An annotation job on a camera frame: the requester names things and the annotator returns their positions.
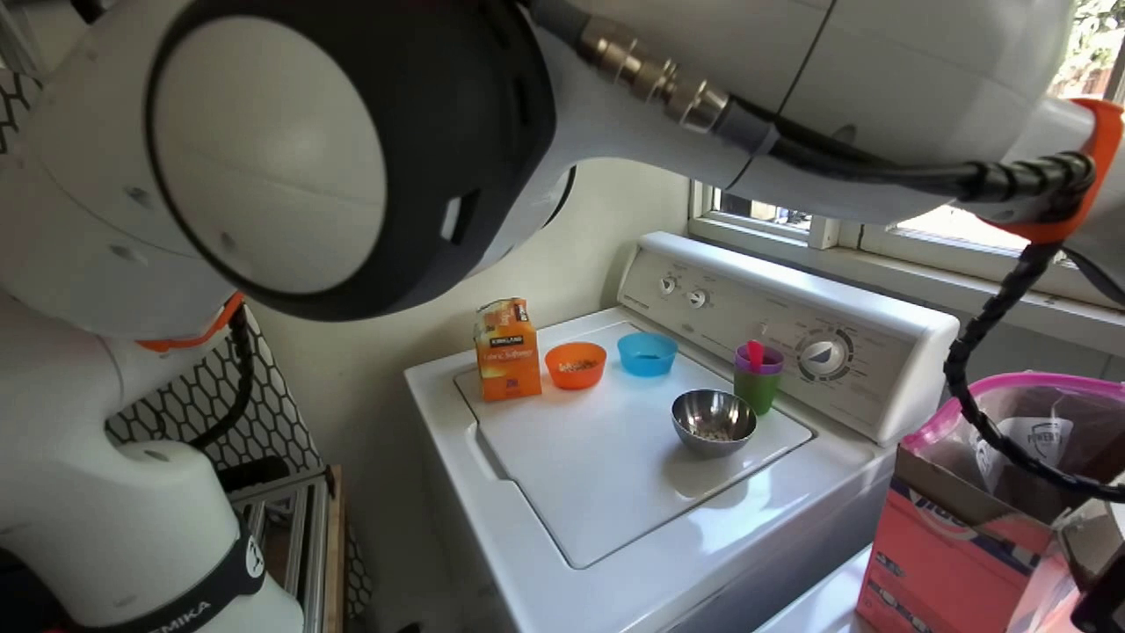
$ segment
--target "bag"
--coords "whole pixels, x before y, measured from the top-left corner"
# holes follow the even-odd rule
[[[1002,373],[974,397],[1034,457],[1111,482],[1125,468],[1125,387]],[[896,450],[858,615],[872,629],[1058,629],[1079,598],[1058,517],[1083,496],[995,454],[960,404]]]

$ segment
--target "washer control panel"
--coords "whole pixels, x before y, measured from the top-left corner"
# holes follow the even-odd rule
[[[780,394],[875,443],[942,397],[956,317],[682,236],[643,236],[619,302],[731,366],[759,338],[784,352]]]

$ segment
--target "small bowl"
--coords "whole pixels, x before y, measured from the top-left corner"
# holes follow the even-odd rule
[[[548,352],[548,373],[559,390],[591,390],[601,380],[601,369],[601,345],[573,341]]]
[[[724,390],[689,390],[671,401],[671,426],[693,454],[717,457],[749,443],[756,415]]]
[[[619,341],[619,355],[633,376],[664,376],[675,359],[675,341],[654,331],[636,331]]]

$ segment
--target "wall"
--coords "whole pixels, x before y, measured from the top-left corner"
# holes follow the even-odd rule
[[[499,295],[524,295],[538,324],[608,306],[626,246],[654,229],[682,232],[686,200],[682,176],[591,162],[545,232],[429,306],[366,324],[306,324],[257,306],[320,450],[345,464],[383,629],[415,612],[439,619],[432,605],[443,601],[443,563],[422,535],[432,517],[422,492],[425,436],[401,373],[468,348],[471,313]]]

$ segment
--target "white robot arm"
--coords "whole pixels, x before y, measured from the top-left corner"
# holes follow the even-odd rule
[[[0,348],[0,394],[74,366],[120,376],[91,380],[98,404],[81,411],[7,408],[4,433],[42,436],[49,418],[98,447],[42,443],[60,457],[28,461],[0,443],[0,492],[11,499],[21,468],[60,485],[81,471],[130,524],[158,513],[155,489],[134,482],[165,464],[91,440],[134,394],[113,383],[155,362],[120,341],[193,338],[232,288],[316,320],[425,302],[548,225],[584,158],[858,222],[949,197],[998,225],[1055,222],[1093,172],[1076,155],[1093,116],[1044,98],[1072,11],[1062,0],[84,0],[91,25],[70,4],[32,7],[0,0],[0,56],[35,74],[0,127],[0,324],[35,345]],[[1121,183],[1107,172],[1069,239],[1107,292],[1125,281]],[[70,338],[88,355],[53,345]],[[165,538],[134,556],[162,556],[179,531],[207,538],[169,559],[183,577],[120,570],[141,601],[88,598],[77,570],[49,573],[53,542],[11,531],[60,528],[49,503],[0,506],[0,545],[46,570],[84,626],[144,622],[236,552],[218,485],[190,450],[162,457],[183,464],[169,485],[193,489],[207,517],[158,520]],[[288,612],[260,591],[211,626],[278,629]]]

